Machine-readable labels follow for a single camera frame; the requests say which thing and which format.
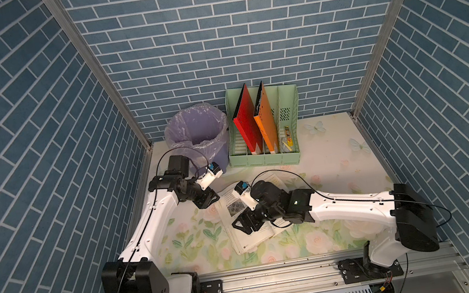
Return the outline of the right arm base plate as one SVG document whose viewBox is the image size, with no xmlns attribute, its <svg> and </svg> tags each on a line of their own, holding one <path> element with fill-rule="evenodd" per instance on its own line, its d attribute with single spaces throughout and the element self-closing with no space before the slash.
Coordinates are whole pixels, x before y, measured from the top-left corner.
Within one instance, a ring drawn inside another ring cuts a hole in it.
<svg viewBox="0 0 469 293">
<path fill-rule="evenodd" d="M 386 280 L 404 274 L 403 267 L 397 260 L 389 268 L 383 268 L 372 263 L 364 264 L 362 257 L 348 258 L 338 261 L 337 268 L 341 272 L 345 284 Z"/>
</svg>

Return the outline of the English textbook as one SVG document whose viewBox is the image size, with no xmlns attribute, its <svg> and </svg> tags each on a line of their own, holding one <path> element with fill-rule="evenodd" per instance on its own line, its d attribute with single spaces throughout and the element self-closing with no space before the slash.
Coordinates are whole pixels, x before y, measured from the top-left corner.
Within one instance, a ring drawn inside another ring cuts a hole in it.
<svg viewBox="0 0 469 293">
<path fill-rule="evenodd" d="M 257 249 L 262 242 L 275 237 L 292 224 L 261 207 L 251 196 L 251 186 L 239 181 L 219 193 L 214 205 L 218 210 L 223 227 L 238 255 Z"/>
</svg>

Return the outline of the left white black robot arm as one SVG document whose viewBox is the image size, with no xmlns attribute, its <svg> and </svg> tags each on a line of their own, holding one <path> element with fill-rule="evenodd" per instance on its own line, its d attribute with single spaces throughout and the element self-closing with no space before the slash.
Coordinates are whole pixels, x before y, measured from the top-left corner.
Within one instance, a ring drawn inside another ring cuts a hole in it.
<svg viewBox="0 0 469 293">
<path fill-rule="evenodd" d="M 223 170 L 209 163 L 201 177 L 189 174 L 190 159 L 174 155 L 167 170 L 149 183 L 148 195 L 139 223 L 119 259 L 107 262 L 101 281 L 105 293 L 201 293 L 195 272 L 173 273 L 166 277 L 157 267 L 162 239 L 180 203 L 192 202 L 204 210 L 219 200 L 210 188 Z"/>
</svg>

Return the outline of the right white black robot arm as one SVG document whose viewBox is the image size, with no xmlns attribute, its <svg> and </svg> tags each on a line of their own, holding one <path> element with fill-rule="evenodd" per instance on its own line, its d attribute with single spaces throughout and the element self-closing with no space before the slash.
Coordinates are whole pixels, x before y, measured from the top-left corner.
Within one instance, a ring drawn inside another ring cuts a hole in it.
<svg viewBox="0 0 469 293">
<path fill-rule="evenodd" d="M 331 195 L 312 188 L 287 192 L 262 180 L 253 185 L 240 181 L 232 194 L 245 204 L 232 226 L 246 235 L 277 220 L 293 225 L 342 220 L 375 227 L 364 245 L 367 269 L 388 269 L 408 252 L 440 247 L 433 208 L 405 184 L 380 193 Z"/>
</svg>

